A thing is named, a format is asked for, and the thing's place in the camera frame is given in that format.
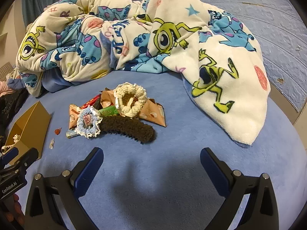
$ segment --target crocheted item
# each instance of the crocheted item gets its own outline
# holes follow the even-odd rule
[[[96,137],[100,133],[99,124],[101,121],[100,113],[94,107],[89,106],[80,112],[76,132],[86,138]]]
[[[14,139],[14,144],[15,144],[15,143],[17,143],[17,142],[20,140],[20,136],[16,134],[15,136],[13,136],[13,139]],[[2,146],[1,152],[2,152],[2,153],[7,152],[11,147],[14,146],[14,144],[12,144],[12,145],[7,145],[7,146],[6,146],[6,145]]]
[[[99,125],[103,133],[116,133],[140,141],[141,144],[154,140],[155,131],[151,125],[140,122],[136,118],[109,116],[104,117]]]
[[[132,94],[138,99],[132,107],[130,105],[133,102],[133,99],[127,105],[124,105],[123,103],[123,97],[126,94]],[[116,108],[119,109],[123,115],[130,118],[135,117],[147,101],[146,90],[137,84],[132,85],[128,82],[118,85],[114,89],[114,97]]]

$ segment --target blue star print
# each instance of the blue star print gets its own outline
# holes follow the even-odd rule
[[[191,4],[190,4],[190,7],[187,7],[185,9],[189,11],[189,16],[194,15],[194,14],[197,15],[199,13],[199,11],[195,10]]]

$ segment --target green snack package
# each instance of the green snack package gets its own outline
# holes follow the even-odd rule
[[[106,108],[100,109],[99,113],[101,117],[116,116],[119,114],[118,110],[114,105],[110,105]]]

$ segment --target plaid fabric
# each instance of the plaid fabric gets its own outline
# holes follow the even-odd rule
[[[6,81],[6,75],[13,71],[13,67],[9,62],[0,67],[0,81]]]

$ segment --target blanket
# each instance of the blanket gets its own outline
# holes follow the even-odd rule
[[[34,96],[42,72],[54,67],[67,81],[112,68],[180,72],[199,108],[242,144],[254,142],[266,116],[270,85],[258,41],[232,14],[200,0],[60,0],[35,20],[16,62]]]

